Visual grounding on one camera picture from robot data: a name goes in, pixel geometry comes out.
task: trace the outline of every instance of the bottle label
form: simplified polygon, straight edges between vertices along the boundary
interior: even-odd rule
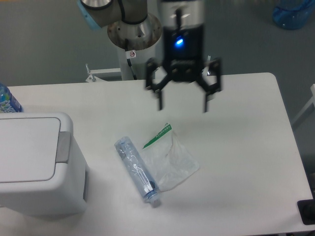
[[[10,100],[0,102],[0,113],[14,113],[21,112],[21,110],[22,107],[14,96],[11,96]]]

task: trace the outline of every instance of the plastic bottle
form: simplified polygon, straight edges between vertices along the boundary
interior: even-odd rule
[[[296,30],[307,22],[315,8],[315,0],[280,0],[272,18],[281,28]]]
[[[22,112],[22,106],[10,93],[7,86],[0,83],[0,113]]]
[[[144,201],[151,204],[158,202],[158,186],[146,169],[142,158],[130,138],[123,137],[119,139],[115,143],[115,148]]]

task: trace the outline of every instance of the blue led light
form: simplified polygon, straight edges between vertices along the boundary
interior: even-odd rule
[[[180,40],[178,40],[178,41],[176,42],[176,44],[177,44],[177,45],[180,45],[180,44],[183,44],[183,42],[184,42],[183,39],[180,39]]]
[[[182,38],[178,38],[176,43],[175,43],[175,47],[176,48],[181,48],[184,45],[184,40]]]

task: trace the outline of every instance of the blue water bottle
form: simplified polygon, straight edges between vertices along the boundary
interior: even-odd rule
[[[22,106],[7,86],[0,83],[0,113],[22,112]]]
[[[307,22],[315,9],[315,0],[278,0],[272,18],[281,28],[296,30]]]

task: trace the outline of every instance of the gray floor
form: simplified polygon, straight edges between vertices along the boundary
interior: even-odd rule
[[[157,13],[155,0],[149,11]],[[206,0],[205,54],[222,57],[224,74],[271,72],[290,119],[315,84],[315,14],[299,30],[271,19],[274,0]],[[0,2],[0,81],[8,86],[79,83],[90,69],[118,67],[105,29],[90,31],[76,0]],[[315,172],[315,113],[295,132]]]

